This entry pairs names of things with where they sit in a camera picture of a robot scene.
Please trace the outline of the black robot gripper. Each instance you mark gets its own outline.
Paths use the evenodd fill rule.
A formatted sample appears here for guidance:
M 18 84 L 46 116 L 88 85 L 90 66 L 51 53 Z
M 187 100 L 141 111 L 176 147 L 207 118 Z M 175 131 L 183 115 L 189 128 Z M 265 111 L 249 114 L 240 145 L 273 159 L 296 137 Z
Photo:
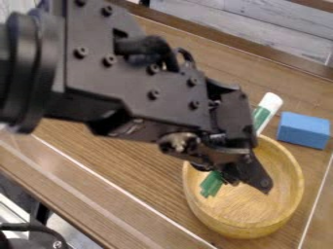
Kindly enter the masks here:
M 259 145 L 248 94 L 239 85 L 207 79 L 212 131 L 166 134 L 160 140 L 161 151 L 197 164 L 203 171 L 220 170 L 228 184 L 248 184 L 265 195 L 273 180 L 260 162 Z

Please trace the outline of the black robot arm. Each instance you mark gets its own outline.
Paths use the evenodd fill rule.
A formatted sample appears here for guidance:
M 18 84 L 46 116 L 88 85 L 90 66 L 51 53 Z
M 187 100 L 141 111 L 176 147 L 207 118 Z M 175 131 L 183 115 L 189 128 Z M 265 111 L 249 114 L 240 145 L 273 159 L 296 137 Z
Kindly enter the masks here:
M 0 22 L 0 124 L 31 133 L 46 119 L 154 143 L 232 186 L 273 188 L 248 94 L 113 3 L 41 0 Z

